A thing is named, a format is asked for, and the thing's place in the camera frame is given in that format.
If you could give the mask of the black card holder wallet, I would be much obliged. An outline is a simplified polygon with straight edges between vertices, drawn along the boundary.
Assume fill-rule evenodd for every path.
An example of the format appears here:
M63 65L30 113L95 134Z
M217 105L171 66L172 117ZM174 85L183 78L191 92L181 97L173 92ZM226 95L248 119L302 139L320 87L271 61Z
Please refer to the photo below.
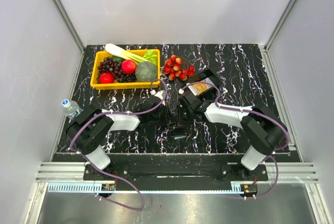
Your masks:
M178 140L186 137L187 137L187 130L185 127L178 126L170 130L171 139Z

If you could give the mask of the black card box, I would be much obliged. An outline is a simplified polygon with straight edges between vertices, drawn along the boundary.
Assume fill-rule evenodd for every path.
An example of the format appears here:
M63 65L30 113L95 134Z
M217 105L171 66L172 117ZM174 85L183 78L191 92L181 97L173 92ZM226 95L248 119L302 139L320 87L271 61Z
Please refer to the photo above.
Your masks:
M219 88L219 86L222 84L222 81L210 69L206 69L203 72L194 75L188 80L186 84L188 85L194 82L201 83L201 80L206 78L209 78L213 82L213 85L217 88ZM217 96L217 90L212 86L206 92L198 95L197 97L200 98L201 100L213 100L216 96Z

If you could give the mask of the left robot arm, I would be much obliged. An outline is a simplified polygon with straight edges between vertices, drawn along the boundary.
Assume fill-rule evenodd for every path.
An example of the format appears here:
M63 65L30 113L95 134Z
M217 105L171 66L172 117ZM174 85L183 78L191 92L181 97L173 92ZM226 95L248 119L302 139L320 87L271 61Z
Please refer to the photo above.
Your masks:
M95 165L95 174L100 179L109 179L113 174L113 167L102 148L106 135L111 131L132 132L141 123L158 117L163 97L163 94L156 94L145 100L135 112L123 114L100 109L96 104L85 107L65 130L67 138L71 141L70 148L80 152Z

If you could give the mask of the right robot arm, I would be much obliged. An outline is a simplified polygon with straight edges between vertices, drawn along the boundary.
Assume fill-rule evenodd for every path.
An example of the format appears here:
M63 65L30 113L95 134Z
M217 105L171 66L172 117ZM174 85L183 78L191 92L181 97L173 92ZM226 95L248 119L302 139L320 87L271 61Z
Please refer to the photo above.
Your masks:
M288 143L290 140L287 127L263 103L253 107L236 107L216 100L203 100L191 94L181 95L179 102L186 117L232 125L243 130L250 147L237 167L241 179L251 179L258 165L278 150L283 141Z

